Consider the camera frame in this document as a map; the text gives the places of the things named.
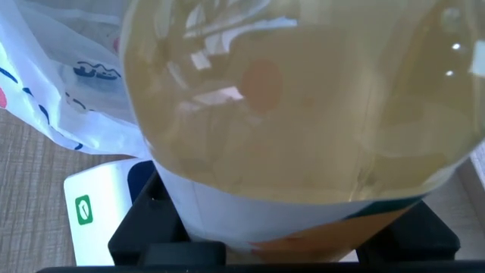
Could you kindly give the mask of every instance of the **floor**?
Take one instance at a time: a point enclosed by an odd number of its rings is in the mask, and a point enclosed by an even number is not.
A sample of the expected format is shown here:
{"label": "floor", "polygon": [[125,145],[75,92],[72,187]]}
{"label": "floor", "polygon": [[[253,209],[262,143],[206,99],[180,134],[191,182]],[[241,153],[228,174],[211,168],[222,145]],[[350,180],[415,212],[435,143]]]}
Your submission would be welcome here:
{"label": "floor", "polygon": [[[0,272],[74,265],[63,181],[120,157],[58,147],[6,111],[0,128]],[[458,259],[485,259],[485,233],[458,177],[426,202],[460,237]]]}

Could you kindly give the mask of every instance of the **yellow liquid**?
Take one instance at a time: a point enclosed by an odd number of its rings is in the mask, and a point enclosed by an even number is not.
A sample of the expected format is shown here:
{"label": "yellow liquid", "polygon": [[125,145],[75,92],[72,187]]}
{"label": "yellow liquid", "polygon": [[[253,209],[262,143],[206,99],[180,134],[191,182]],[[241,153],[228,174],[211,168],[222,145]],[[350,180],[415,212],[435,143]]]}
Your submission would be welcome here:
{"label": "yellow liquid", "polygon": [[256,199],[390,199],[482,139],[473,1],[217,2],[138,1],[125,21],[130,97],[169,171]]}

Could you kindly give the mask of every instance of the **green icon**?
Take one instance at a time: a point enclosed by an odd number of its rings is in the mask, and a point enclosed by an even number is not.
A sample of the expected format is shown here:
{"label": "green icon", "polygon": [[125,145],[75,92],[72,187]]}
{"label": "green icon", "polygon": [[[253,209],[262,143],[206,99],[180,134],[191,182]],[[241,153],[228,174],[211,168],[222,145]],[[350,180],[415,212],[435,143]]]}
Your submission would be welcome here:
{"label": "green icon", "polygon": [[92,223],[92,210],[89,196],[76,198],[77,221],[80,225]]}

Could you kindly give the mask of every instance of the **black stand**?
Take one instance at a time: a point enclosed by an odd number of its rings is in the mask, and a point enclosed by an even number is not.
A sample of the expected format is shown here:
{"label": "black stand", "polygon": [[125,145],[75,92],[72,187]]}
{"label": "black stand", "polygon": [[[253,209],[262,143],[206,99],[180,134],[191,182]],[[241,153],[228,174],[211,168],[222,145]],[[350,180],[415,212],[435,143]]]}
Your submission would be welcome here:
{"label": "black stand", "polygon": [[222,243],[190,242],[154,173],[111,238],[115,267],[47,268],[53,272],[476,272],[485,262],[456,262],[457,236],[418,203],[356,252],[359,263],[225,265]]}

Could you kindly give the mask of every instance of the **white plastic bag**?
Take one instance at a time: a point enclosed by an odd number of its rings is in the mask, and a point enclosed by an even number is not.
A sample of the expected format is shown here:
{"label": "white plastic bag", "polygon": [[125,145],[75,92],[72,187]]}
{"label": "white plastic bag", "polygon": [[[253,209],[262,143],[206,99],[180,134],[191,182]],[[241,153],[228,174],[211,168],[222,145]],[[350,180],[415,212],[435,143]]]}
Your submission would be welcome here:
{"label": "white plastic bag", "polygon": [[68,149],[149,157],[117,58],[127,2],[3,0],[0,107]]}

